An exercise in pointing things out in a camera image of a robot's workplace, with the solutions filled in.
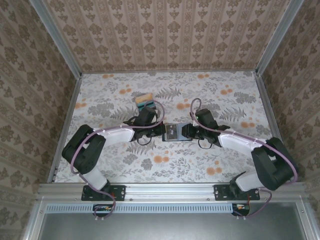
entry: wall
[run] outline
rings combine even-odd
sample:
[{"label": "wall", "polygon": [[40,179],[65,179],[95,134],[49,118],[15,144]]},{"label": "wall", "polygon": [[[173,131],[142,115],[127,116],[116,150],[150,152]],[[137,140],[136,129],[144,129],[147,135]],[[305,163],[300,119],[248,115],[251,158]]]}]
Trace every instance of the wall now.
[{"label": "wall", "polygon": [[83,72],[254,69],[289,0],[45,0]]},{"label": "wall", "polygon": [[320,1],[305,0],[263,73],[284,143],[320,219]]},{"label": "wall", "polygon": [[0,239],[47,181],[75,79],[27,0],[0,0]]}]

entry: vent grille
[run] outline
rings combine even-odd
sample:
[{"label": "vent grille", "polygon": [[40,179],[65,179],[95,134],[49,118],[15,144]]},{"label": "vent grille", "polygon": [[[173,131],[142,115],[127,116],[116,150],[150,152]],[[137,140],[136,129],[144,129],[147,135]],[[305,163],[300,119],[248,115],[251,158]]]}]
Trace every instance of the vent grille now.
[{"label": "vent grille", "polygon": [[[93,213],[93,203],[51,203],[46,207],[46,214],[60,213]],[[138,204],[138,203],[118,203],[114,213],[129,214],[129,213],[145,213],[145,214],[160,214],[160,213],[232,213],[233,208],[231,203],[153,203],[153,204]]]}]

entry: purple cable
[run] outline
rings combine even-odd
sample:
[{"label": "purple cable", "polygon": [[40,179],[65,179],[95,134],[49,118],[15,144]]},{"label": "purple cable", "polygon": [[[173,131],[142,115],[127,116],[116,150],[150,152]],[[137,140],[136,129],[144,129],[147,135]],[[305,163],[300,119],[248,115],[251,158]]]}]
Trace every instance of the purple cable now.
[{"label": "purple cable", "polygon": [[265,142],[263,141],[260,141],[256,138],[253,138],[253,137],[250,137],[250,136],[246,136],[246,135],[243,135],[241,133],[238,133],[238,132],[231,132],[231,131],[221,131],[221,130],[215,130],[215,129],[211,129],[211,128],[208,128],[204,125],[202,125],[201,123],[198,122],[197,118],[195,117],[195,114],[193,113],[193,104],[194,102],[198,100],[199,101],[199,107],[197,108],[197,111],[200,109],[201,107],[201,104],[202,104],[202,101],[200,98],[195,98],[192,100],[191,102],[191,105],[190,105],[190,114],[191,114],[191,118],[200,126],[202,127],[203,129],[206,129],[208,131],[211,131],[211,132],[216,132],[216,133],[221,133],[221,134],[230,134],[230,135],[236,135],[238,137],[241,137],[243,139],[247,139],[247,140],[250,140],[252,142],[256,142],[258,144],[261,144],[263,146],[265,146],[266,148],[270,149],[271,151],[273,151],[274,153],[276,153],[277,155],[279,155],[291,168],[292,172],[293,172],[293,180],[290,181],[290,182],[287,182],[286,184],[293,184],[295,183],[297,180],[298,180],[298,173],[297,173],[297,170],[295,169],[295,167],[293,166],[293,164],[290,162],[290,160],[285,156],[283,155],[281,152],[279,152],[277,149],[273,148],[272,146],[269,146],[268,144],[266,144]]},{"label": "purple cable", "polygon": [[267,206],[267,204],[271,201],[271,199],[272,199],[272,192],[269,191],[269,190],[266,190],[266,189],[261,189],[261,188],[260,188],[259,190],[260,190],[261,192],[265,192],[265,193],[269,193],[269,194],[270,194],[268,200],[262,205],[262,207],[259,208],[259,210],[255,211],[254,213],[249,214],[249,215],[247,215],[247,216],[243,216],[241,213],[239,213],[239,212],[237,212],[237,211],[235,211],[235,210],[233,210],[233,212],[236,213],[236,214],[238,214],[240,217],[243,217],[243,218],[250,218],[250,217],[253,217],[253,216],[257,215],[258,213],[260,213],[260,212]]},{"label": "purple cable", "polygon": [[105,192],[105,191],[100,191],[99,189],[96,189],[94,186],[92,186],[92,185],[85,179],[85,177],[83,177],[83,176],[81,175],[80,172],[74,170],[74,164],[75,164],[76,158],[77,158],[77,156],[78,156],[81,148],[86,144],[86,142],[87,142],[93,135],[96,135],[96,134],[101,133],[101,132],[103,132],[103,131],[109,131],[109,130],[115,130],[115,129],[150,129],[150,128],[154,128],[154,127],[160,125],[160,124],[162,123],[162,121],[164,120],[164,118],[165,118],[165,108],[164,108],[164,106],[163,106],[160,102],[158,102],[157,100],[153,100],[153,101],[154,101],[155,103],[159,104],[160,107],[162,108],[162,117],[161,117],[161,119],[160,119],[156,124],[153,124],[153,125],[150,125],[150,126],[128,126],[128,125],[120,125],[120,126],[112,126],[112,127],[106,127],[106,128],[98,129],[98,130],[90,133],[90,134],[80,143],[79,147],[76,149],[76,151],[75,151],[75,153],[74,153],[74,155],[73,155],[73,157],[72,157],[72,160],[71,160],[71,163],[70,163],[70,170],[71,170],[71,172],[72,172],[73,174],[75,174],[75,175],[78,175],[78,176],[79,176],[90,188],[92,188],[92,190],[94,190],[95,192],[100,193],[100,194],[107,195],[109,198],[112,199],[112,201],[113,201],[112,209],[110,210],[110,212],[109,212],[104,218],[108,218],[108,217],[112,214],[112,212],[115,210],[115,208],[116,208],[116,200],[115,200],[115,198],[114,198],[111,194],[109,194],[109,193],[107,193],[107,192]]}]

